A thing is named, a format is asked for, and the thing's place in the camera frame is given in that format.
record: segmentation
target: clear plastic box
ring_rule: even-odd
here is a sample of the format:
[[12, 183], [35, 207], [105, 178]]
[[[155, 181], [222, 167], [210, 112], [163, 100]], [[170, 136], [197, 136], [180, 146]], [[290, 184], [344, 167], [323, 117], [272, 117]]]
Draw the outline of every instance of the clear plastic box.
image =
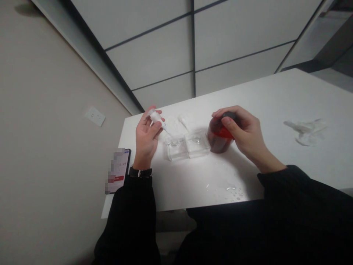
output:
[[208, 155], [211, 145], [205, 131], [196, 131], [184, 135], [189, 158]]
[[170, 161], [208, 155], [211, 145], [205, 131], [168, 136], [164, 140]]
[[170, 161], [188, 158], [184, 136], [168, 136], [164, 140]]

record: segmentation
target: black sleeve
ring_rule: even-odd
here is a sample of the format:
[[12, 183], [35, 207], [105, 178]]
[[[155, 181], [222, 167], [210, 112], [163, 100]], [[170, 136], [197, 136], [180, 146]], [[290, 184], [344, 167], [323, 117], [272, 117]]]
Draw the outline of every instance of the black sleeve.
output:
[[93, 264], [160, 264], [152, 177], [127, 177], [114, 194]]
[[279, 172], [258, 174], [265, 188], [265, 201], [282, 220], [353, 236], [353, 198], [312, 180], [297, 166]]

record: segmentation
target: person's left hand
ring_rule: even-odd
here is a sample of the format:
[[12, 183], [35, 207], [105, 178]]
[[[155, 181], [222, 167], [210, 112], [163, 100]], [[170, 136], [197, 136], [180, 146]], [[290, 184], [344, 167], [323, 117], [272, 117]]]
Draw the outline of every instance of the person's left hand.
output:
[[155, 109], [156, 106], [152, 105], [142, 115], [139, 124], [136, 127], [136, 156], [133, 163], [133, 168], [136, 170], [147, 170], [151, 168], [151, 161], [157, 149], [158, 136], [163, 131], [160, 121], [152, 124], [152, 120], [147, 116], [150, 109]]

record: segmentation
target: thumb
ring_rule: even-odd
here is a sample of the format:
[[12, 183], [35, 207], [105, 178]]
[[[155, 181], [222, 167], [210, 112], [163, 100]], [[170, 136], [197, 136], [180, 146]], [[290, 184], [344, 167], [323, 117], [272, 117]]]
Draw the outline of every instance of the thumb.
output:
[[162, 127], [162, 123], [160, 121], [157, 121], [151, 126], [150, 131], [148, 132], [151, 139], [153, 139], [156, 136], [156, 134], [159, 132], [159, 129], [161, 127]]
[[222, 119], [224, 127], [233, 135], [234, 139], [240, 139], [244, 135], [244, 131], [229, 117]]

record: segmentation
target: hand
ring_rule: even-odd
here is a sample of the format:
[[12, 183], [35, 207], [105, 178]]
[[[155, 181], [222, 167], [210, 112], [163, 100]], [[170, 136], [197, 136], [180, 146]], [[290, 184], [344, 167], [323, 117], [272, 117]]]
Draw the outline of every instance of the hand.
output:
[[139, 124], [136, 127], [136, 156], [133, 163], [133, 168], [136, 170], [147, 170], [151, 168], [151, 161], [158, 145], [158, 136], [163, 131], [160, 121], [152, 124], [151, 118], [146, 117], [150, 109], [155, 109], [156, 106], [150, 106], [142, 115]]
[[224, 117], [222, 123], [233, 135], [239, 150], [257, 166], [261, 173], [276, 172], [286, 168], [267, 149], [258, 118], [240, 106], [219, 109], [212, 114], [212, 117], [221, 117], [225, 112], [236, 113], [239, 125], [229, 117]]

